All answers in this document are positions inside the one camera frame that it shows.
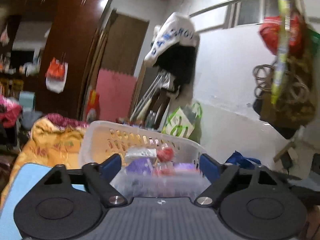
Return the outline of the silver purple medicine box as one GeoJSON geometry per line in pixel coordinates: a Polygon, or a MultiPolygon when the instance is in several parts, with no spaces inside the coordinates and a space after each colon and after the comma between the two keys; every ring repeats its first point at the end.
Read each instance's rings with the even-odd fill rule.
{"type": "Polygon", "coordinates": [[[135,159],[139,158],[149,158],[154,164],[157,160],[157,153],[155,148],[147,147],[131,147],[125,153],[125,163],[129,164],[135,159]]]}

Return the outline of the purple medicine box torn top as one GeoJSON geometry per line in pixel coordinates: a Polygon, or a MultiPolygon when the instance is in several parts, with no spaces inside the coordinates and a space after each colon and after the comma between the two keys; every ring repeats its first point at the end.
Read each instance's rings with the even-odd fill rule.
{"type": "Polygon", "coordinates": [[[153,171],[153,165],[149,158],[139,158],[133,160],[127,167],[127,173],[141,174],[144,176],[151,175],[153,171]]]}

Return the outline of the blue shopping bag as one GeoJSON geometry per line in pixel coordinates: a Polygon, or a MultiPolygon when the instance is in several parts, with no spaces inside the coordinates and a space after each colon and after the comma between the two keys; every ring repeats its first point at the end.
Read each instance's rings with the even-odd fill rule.
{"type": "Polygon", "coordinates": [[[257,165],[261,165],[261,161],[255,158],[244,157],[240,152],[235,151],[226,161],[225,164],[233,164],[240,168],[253,170],[257,165]]]}

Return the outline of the clear plastic basket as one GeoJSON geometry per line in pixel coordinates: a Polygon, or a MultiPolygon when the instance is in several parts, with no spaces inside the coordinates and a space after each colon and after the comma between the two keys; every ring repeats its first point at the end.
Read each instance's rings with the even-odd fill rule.
{"type": "Polygon", "coordinates": [[[189,197],[194,200],[210,182],[199,171],[206,150],[189,139],[95,121],[86,129],[79,165],[102,163],[113,154],[121,168],[111,185],[127,199],[189,197]]]}

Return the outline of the red candy packet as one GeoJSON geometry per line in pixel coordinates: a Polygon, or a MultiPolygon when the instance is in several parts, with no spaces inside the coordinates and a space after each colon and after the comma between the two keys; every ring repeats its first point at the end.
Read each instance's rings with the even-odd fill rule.
{"type": "Polygon", "coordinates": [[[163,147],[156,151],[157,158],[160,162],[169,162],[172,161],[174,157],[174,151],[170,147],[163,147]]]}

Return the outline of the yellow orange blanket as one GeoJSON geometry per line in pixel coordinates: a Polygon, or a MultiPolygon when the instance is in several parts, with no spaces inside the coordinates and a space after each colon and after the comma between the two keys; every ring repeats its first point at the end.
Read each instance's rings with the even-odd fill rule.
{"type": "Polygon", "coordinates": [[[1,206],[9,193],[11,185],[18,171],[24,164],[36,163],[48,167],[63,164],[67,168],[77,169],[79,165],[79,151],[88,124],[80,126],[56,126],[47,117],[37,120],[30,132],[30,138],[19,153],[9,182],[1,193],[1,206]]]}

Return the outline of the green white tote bag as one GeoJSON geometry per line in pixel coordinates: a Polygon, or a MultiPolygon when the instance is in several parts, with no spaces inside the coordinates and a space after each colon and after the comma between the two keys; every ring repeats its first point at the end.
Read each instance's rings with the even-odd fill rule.
{"type": "Polygon", "coordinates": [[[175,109],[166,120],[162,133],[174,137],[189,139],[199,127],[202,119],[202,106],[199,102],[175,109]]]}

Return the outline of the pink foam mat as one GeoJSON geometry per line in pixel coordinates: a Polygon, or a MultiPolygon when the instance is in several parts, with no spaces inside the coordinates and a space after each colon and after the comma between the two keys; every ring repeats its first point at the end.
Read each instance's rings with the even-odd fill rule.
{"type": "Polygon", "coordinates": [[[99,70],[96,91],[99,94],[99,120],[116,122],[127,117],[135,91],[136,78],[131,75],[99,70]]]}

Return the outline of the brown hanging bag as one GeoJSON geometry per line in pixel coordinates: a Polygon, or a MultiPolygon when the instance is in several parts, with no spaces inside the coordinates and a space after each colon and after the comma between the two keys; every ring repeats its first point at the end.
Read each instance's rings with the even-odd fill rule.
{"type": "Polygon", "coordinates": [[[253,68],[254,111],[282,137],[291,139],[298,129],[316,116],[317,87],[314,70],[319,51],[319,33],[305,22],[298,10],[291,13],[289,54],[284,83],[276,104],[271,102],[271,85],[276,63],[253,68]]]}

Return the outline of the orange white plastic bag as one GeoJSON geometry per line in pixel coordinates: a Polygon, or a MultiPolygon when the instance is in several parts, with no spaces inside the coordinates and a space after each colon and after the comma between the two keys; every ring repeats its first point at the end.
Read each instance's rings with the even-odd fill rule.
{"type": "Polygon", "coordinates": [[[49,91],[60,94],[63,92],[68,72],[68,63],[53,58],[46,72],[46,87],[49,91]]]}

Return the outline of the white hoodie blue letters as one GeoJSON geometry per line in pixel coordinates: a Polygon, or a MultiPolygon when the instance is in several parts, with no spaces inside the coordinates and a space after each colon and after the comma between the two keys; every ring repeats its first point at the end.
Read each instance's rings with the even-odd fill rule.
{"type": "Polygon", "coordinates": [[[179,94],[193,77],[198,43],[190,17],[173,12],[160,27],[144,63],[170,73],[174,80],[169,92],[179,94]]]}

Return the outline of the brown wooden board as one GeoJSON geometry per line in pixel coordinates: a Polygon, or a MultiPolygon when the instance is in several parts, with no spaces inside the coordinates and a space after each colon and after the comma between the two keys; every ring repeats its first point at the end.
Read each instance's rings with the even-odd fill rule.
{"type": "Polygon", "coordinates": [[[134,75],[148,21],[111,11],[105,30],[106,44],[100,68],[134,75]]]}

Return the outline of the dark red wooden wardrobe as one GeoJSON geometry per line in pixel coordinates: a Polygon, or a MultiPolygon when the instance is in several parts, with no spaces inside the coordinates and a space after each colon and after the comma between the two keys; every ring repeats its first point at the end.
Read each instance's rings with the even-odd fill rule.
{"type": "Polygon", "coordinates": [[[23,90],[35,94],[35,108],[43,113],[59,113],[77,119],[84,101],[89,60],[98,31],[112,0],[1,0],[1,30],[7,30],[10,42],[1,47],[7,53],[18,40],[18,31],[35,37],[50,23],[46,43],[41,47],[40,71],[35,77],[18,77],[23,90]],[[68,64],[62,92],[52,92],[46,86],[46,72],[52,59],[68,64]]]}

